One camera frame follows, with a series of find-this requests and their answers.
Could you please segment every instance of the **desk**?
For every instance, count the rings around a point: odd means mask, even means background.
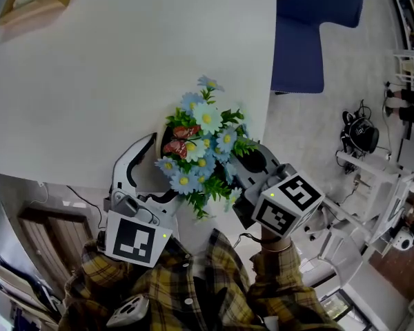
[[[262,139],[275,15],[276,0],[72,0],[0,28],[0,173],[109,188],[203,74]]]

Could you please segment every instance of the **wrist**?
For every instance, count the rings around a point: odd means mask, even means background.
[[[261,227],[261,239],[262,240],[273,239],[275,237],[278,237],[278,235],[266,229],[265,227]],[[285,250],[289,248],[290,245],[291,245],[291,238],[286,237],[274,243],[261,244],[261,247],[262,247],[262,252],[279,252],[281,250]]]

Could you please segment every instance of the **butterfly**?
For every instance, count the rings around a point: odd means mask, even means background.
[[[187,157],[187,147],[186,147],[186,140],[193,136],[194,134],[198,133],[201,130],[201,126],[177,126],[173,129],[173,139],[167,145],[164,146],[163,151],[164,153],[175,153],[180,156],[182,159]]]

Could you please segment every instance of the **plaid shirt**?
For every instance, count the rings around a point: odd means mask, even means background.
[[[251,260],[257,273],[253,285],[228,239],[213,231],[206,251],[205,286],[219,301],[208,304],[217,310],[219,328],[264,330],[259,317],[278,316],[280,330],[339,330],[314,290],[303,285],[294,246],[280,253],[259,253]],[[112,260],[97,251],[94,241],[87,242],[82,265],[66,284],[67,309],[59,329],[103,330],[121,302],[136,294],[150,300],[151,330],[208,330],[205,310],[199,306],[206,303],[195,293],[193,257],[174,238],[154,268]],[[129,328],[144,329],[135,325]]]

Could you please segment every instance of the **shirt sleeve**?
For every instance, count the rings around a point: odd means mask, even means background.
[[[302,283],[295,246],[251,258],[256,281],[247,294],[249,306],[261,317],[278,316],[281,330],[341,330],[321,306],[314,289]]]
[[[65,285],[66,312],[59,330],[102,330],[122,302],[131,265],[115,261],[97,249],[95,241],[83,247],[81,266]]]

